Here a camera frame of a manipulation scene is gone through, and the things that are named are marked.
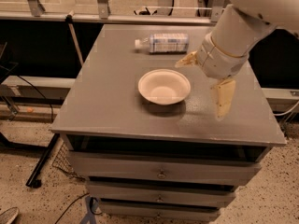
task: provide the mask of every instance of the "wire basket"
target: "wire basket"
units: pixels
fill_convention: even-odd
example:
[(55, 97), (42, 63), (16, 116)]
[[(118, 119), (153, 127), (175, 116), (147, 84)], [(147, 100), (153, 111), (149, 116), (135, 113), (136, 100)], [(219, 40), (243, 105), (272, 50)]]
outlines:
[(77, 179), (84, 180), (83, 177), (75, 173), (71, 164), (68, 162), (66, 158), (67, 152), (68, 152), (67, 146), (65, 143), (63, 143), (52, 163), (52, 166), (59, 169), (61, 172), (63, 172), (66, 176), (70, 178), (77, 178)]

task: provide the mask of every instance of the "bottle label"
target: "bottle label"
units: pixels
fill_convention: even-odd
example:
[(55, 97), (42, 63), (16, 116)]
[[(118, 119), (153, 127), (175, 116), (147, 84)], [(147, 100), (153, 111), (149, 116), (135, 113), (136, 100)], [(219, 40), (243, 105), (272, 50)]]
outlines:
[(187, 34), (154, 34), (149, 43), (150, 53), (186, 52), (189, 38)]

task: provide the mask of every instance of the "bottle cap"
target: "bottle cap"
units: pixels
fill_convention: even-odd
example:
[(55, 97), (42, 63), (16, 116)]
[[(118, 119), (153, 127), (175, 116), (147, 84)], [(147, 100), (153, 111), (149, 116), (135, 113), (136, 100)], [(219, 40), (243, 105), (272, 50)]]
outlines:
[(135, 40), (135, 48), (136, 49), (142, 49), (142, 44), (139, 39)]

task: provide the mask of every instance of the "floor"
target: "floor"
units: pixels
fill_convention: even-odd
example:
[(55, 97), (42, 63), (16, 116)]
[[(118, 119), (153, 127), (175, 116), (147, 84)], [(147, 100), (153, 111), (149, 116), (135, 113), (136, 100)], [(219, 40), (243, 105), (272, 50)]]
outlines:
[[(0, 1), (2, 1), (0, 10), (29, 10), (22, 0)], [(68, 12), (75, 1), (80, 3), (80, 6), (76, 6), (77, 12), (94, 13), (97, 11), (95, 0), (41, 1), (46, 10), (52, 12)], [(178, 7), (193, 7), (196, 0), (176, 1)], [(144, 5), (157, 6), (157, 1), (111, 0), (110, 4), (113, 14), (131, 15), (134, 9), (140, 9)], [(184, 16), (194, 15), (193, 10), (189, 8), (178, 9), (174, 12), (178, 16), (182, 13)], [(34, 109), (25, 109), (24, 113), (36, 113), (36, 111), (34, 107)], [(288, 123), (285, 130), (288, 144), (285, 147), (271, 150), (261, 163), (262, 170), (245, 187), (240, 187), (236, 191), (236, 199), (225, 210), (221, 210), (221, 216), (213, 224), (299, 223), (299, 123)], [(22, 119), (7, 121), (7, 109), (0, 106), (0, 132), (13, 142), (46, 146), (52, 137), (49, 113), (45, 117), (38, 115), (38, 119), (28, 119), (25, 114)], [(62, 140), (57, 142), (42, 169), (39, 176), (42, 186), (39, 189), (27, 188), (25, 184), (35, 169), (40, 155), (0, 149), (0, 213), (17, 206), (20, 214), (15, 223), (88, 223), (86, 219), (81, 222), (83, 218), (90, 218), (86, 216), (88, 196), (78, 199), (56, 222), (77, 197), (88, 192), (84, 181), (70, 178), (53, 166), (62, 144)], [(94, 216), (94, 219), (92, 217), (89, 223), (199, 224), (199, 222), (192, 221), (146, 217), (109, 215)]]

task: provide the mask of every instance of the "white cord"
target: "white cord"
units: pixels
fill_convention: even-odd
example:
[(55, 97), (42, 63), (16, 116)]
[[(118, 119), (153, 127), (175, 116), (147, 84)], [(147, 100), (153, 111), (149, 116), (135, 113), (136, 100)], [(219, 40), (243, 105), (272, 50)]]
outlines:
[(298, 105), (299, 105), (299, 101), (297, 101), (297, 103), (292, 108), (290, 108), (288, 111), (280, 113), (280, 114), (274, 114), (274, 116), (284, 116), (284, 115), (287, 115), (287, 114), (291, 113)]

